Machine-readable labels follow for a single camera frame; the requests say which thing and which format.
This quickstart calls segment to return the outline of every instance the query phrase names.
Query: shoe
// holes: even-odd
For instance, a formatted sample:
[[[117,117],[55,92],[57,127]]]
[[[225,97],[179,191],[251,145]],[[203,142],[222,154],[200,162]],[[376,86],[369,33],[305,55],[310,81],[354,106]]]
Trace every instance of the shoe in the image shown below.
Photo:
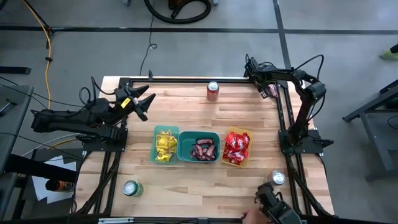
[[[398,60],[398,53],[392,53],[390,49],[384,50],[379,57],[383,60]]]

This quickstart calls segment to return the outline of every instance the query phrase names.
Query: yellow bowl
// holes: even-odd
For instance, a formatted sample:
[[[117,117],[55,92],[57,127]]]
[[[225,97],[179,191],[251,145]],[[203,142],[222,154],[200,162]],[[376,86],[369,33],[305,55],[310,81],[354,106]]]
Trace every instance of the yellow bowl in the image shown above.
[[[243,134],[243,133],[247,133],[248,136],[250,137],[250,142],[249,142],[249,146],[248,146],[248,157],[245,158],[245,160],[242,161],[241,165],[237,165],[237,164],[233,164],[229,162],[229,159],[224,159],[223,155],[224,155],[224,151],[225,151],[225,145],[224,145],[224,149],[223,149],[223,155],[221,155],[221,161],[225,164],[231,165],[231,166],[236,166],[236,167],[240,167],[243,168],[245,166],[247,166],[248,162],[249,162],[249,156],[250,156],[250,148],[251,148],[251,143],[253,142],[253,132],[249,131],[249,130],[245,130],[245,129],[240,129],[240,128],[235,128],[235,127],[230,127],[228,128],[228,133],[230,133],[231,131],[238,133],[238,134]]]

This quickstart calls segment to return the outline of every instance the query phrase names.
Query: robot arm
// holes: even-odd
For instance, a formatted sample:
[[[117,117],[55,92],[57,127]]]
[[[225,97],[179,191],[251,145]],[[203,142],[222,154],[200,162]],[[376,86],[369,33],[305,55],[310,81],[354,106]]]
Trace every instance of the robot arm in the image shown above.
[[[109,102],[106,98],[95,99],[78,111],[32,111],[34,120],[32,128],[35,132],[70,131],[87,134],[105,141],[117,141],[119,128],[116,123],[135,112],[142,121],[147,121],[146,112],[155,98],[151,94],[138,101],[149,85],[131,88],[126,85],[114,90],[116,101]]]
[[[258,64],[254,58],[247,58],[246,61],[244,76],[253,82],[259,92],[265,91],[268,85],[277,83],[278,81],[288,81],[294,84],[302,105],[296,122],[289,128],[288,139],[289,143],[293,146],[300,144],[302,138],[308,136],[308,116],[311,107],[325,96],[325,85],[316,77],[307,74],[303,70],[279,69],[272,64]],[[310,85],[303,88],[303,81],[309,82]]]

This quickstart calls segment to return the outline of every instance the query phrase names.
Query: snack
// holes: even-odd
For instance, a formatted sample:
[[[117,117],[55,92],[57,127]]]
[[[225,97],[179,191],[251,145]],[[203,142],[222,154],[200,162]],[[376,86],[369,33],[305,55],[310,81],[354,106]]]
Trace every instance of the snack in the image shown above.
[[[214,139],[197,139],[197,143],[192,145],[191,158],[198,161],[213,161],[216,159]]]
[[[229,160],[230,163],[240,165],[249,156],[250,137],[247,133],[238,134],[231,131],[226,135],[225,143],[223,159]]]
[[[213,144],[214,140],[213,139],[197,139],[197,144],[201,145],[201,144]]]
[[[172,135],[171,130],[167,132],[161,130],[156,135],[156,161],[170,162],[171,157],[177,148],[177,139]]]

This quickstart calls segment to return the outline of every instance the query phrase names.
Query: red snack bag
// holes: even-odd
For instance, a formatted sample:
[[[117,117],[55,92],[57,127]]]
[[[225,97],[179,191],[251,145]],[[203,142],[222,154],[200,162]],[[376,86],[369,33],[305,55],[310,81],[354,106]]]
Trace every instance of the red snack bag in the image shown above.
[[[247,133],[243,133],[242,135],[243,135],[243,139],[244,139],[244,141],[243,141],[244,146],[247,148],[247,147],[249,147],[250,137],[248,136]]]
[[[227,142],[230,146],[235,147],[236,146],[236,134],[235,132],[231,131],[228,133],[225,137],[225,142]]]
[[[236,142],[239,150],[243,150],[244,148],[244,137],[242,135],[236,136]]]
[[[223,158],[224,159],[229,159],[229,158],[231,158],[231,148],[230,147],[225,147],[225,150],[224,150],[224,154],[223,154]]]
[[[243,151],[243,156],[244,156],[245,159],[249,156],[248,149],[245,149],[245,150]]]
[[[239,162],[242,162],[245,159],[244,154],[241,151],[236,151],[232,153],[232,157]]]

